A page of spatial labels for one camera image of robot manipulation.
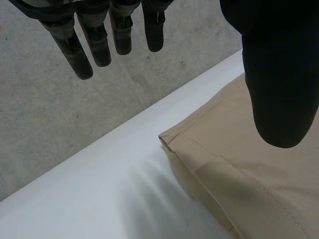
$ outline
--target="beige fabric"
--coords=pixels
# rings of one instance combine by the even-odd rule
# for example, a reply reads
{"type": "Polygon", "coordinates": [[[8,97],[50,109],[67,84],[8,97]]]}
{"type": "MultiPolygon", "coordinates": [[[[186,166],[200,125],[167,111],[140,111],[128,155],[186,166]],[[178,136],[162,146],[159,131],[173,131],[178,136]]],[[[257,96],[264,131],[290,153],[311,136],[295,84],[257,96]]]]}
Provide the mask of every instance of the beige fabric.
{"type": "Polygon", "coordinates": [[[160,135],[191,195],[237,239],[319,239],[319,118],[291,149],[255,128],[244,75],[160,135]]]}

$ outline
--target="white table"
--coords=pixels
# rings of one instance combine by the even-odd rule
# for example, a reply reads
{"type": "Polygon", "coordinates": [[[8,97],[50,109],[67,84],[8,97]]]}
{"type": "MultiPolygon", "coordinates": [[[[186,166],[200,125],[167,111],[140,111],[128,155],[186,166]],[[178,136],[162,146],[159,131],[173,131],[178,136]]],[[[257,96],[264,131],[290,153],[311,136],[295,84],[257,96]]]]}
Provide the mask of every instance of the white table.
{"type": "Polygon", "coordinates": [[[244,72],[241,51],[0,203],[1,239],[229,239],[158,135],[244,72]]]}

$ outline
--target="concrete floor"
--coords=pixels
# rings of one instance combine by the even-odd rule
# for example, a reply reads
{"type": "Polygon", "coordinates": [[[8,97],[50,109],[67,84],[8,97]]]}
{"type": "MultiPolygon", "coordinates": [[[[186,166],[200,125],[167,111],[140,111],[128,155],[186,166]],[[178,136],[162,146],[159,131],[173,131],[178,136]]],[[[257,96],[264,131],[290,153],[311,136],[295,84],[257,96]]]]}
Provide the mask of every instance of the concrete floor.
{"type": "Polygon", "coordinates": [[[0,5],[0,201],[241,48],[218,0],[176,0],[164,48],[151,53],[139,7],[132,53],[117,55],[110,34],[106,68],[76,23],[94,70],[81,81],[38,21],[0,5]]]}

